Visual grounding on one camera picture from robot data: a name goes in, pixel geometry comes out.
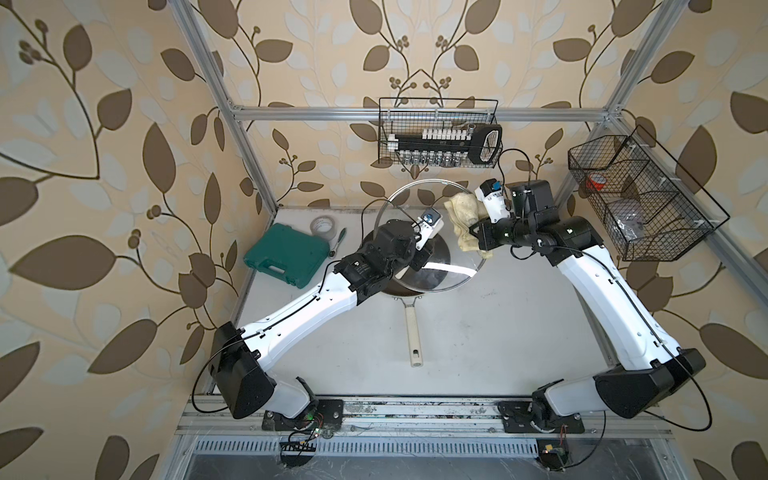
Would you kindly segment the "yellow cleaning cloth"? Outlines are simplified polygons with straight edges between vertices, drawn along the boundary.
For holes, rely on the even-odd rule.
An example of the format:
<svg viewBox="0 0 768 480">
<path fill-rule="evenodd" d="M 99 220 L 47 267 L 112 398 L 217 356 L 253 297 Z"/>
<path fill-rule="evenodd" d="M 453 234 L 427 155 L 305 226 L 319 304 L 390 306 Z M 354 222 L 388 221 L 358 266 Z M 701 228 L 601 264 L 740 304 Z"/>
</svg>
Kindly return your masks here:
<svg viewBox="0 0 768 480">
<path fill-rule="evenodd" d="M 459 249 L 463 252 L 476 252 L 483 259 L 492 258 L 493 253 L 482 250 L 479 246 L 479 240 L 469 231 L 472 225 L 489 218 L 486 208 L 477 200 L 475 195 L 466 192 L 457 193 L 447 199 L 443 206 L 452 222 Z"/>
</svg>

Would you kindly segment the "glass pot lid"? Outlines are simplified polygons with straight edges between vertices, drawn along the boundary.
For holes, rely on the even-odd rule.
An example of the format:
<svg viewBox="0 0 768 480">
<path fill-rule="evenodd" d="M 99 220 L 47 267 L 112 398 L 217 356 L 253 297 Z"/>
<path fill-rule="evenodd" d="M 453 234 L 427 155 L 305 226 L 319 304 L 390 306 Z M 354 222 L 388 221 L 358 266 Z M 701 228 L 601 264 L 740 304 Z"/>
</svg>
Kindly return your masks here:
<svg viewBox="0 0 768 480">
<path fill-rule="evenodd" d="M 384 292 L 395 297 L 416 297 L 426 293 L 442 293 L 467 284 L 486 263 L 485 255 L 466 245 L 467 237 L 451 217 L 448 203 L 458 194 L 468 194 L 466 181 L 423 179 L 397 188 L 382 202 L 372 230 L 391 220 L 412 223 L 415 233 L 427 234 L 419 254 L 425 257 L 416 270 L 407 267 L 389 281 Z"/>
</svg>

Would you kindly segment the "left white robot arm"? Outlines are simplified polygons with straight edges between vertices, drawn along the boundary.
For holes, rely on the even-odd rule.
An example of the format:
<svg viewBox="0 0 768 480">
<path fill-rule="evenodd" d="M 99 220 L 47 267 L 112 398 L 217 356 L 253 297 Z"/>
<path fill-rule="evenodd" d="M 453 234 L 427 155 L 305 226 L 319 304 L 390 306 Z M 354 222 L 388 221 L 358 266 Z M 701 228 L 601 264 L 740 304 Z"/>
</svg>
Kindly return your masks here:
<svg viewBox="0 0 768 480">
<path fill-rule="evenodd" d="M 329 263 L 322 281 L 298 299 L 243 327 L 218 327 L 201 371 L 214 380 L 225 411 L 243 419 L 265 409 L 300 426 L 311 422 L 317 400 L 308 384 L 274 379 L 269 370 L 300 340 L 382 292 L 404 270 L 422 269 L 442 226 L 434 213 L 389 220 L 354 253 Z"/>
</svg>

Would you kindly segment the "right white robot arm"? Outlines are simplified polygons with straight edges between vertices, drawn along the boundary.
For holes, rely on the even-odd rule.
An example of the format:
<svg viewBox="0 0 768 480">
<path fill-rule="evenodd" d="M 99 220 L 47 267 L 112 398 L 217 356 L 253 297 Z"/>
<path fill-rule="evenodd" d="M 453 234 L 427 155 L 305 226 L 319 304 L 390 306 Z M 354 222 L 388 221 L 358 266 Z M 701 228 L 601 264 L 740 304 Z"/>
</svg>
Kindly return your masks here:
<svg viewBox="0 0 768 480">
<path fill-rule="evenodd" d="M 487 216 L 469 231 L 483 251 L 528 247 L 559 270 L 586 302 L 617 355 L 614 367 L 579 380 L 557 380 L 533 392 L 528 420 L 540 431 L 586 411 L 632 419 L 693 382 L 706 361 L 682 348 L 620 275 L 604 242 L 582 217 L 560 217 L 548 182 L 484 181 L 475 190 Z"/>
</svg>

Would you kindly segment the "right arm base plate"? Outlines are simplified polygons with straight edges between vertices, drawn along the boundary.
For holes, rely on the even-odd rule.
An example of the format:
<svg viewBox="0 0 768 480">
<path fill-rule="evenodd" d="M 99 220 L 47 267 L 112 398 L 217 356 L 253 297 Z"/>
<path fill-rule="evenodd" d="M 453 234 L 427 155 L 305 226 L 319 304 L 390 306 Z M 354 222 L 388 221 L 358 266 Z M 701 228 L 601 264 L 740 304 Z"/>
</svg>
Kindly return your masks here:
<svg viewBox="0 0 768 480">
<path fill-rule="evenodd" d="M 496 404 L 505 433 L 510 434 L 583 434 L 579 414 L 557 415 L 541 401 L 506 400 Z"/>
</svg>

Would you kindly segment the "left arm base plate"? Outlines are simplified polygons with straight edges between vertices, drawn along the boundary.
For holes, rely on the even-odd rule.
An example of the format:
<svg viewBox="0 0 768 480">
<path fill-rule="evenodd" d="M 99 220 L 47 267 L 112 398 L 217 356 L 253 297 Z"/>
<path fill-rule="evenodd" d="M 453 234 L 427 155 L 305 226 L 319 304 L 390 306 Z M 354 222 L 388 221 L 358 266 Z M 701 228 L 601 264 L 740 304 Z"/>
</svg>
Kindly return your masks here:
<svg viewBox="0 0 768 480">
<path fill-rule="evenodd" d="M 321 434 L 335 434 L 341 429 L 344 417 L 344 401 L 337 398 L 311 400 L 295 418 L 266 410 L 262 429 L 272 432 L 319 430 Z"/>
</svg>

